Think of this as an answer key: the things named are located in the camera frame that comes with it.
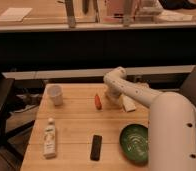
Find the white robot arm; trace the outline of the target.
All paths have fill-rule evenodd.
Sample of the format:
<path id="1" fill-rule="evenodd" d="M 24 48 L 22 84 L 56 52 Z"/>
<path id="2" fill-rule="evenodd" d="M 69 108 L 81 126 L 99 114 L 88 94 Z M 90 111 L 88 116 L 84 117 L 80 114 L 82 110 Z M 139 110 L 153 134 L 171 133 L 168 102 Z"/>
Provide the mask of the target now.
<path id="1" fill-rule="evenodd" d="M 111 99 L 124 94 L 149 109 L 148 171 L 196 171 L 196 107 L 176 92 L 162 92 L 126 80 L 117 67 L 103 77 Z"/>

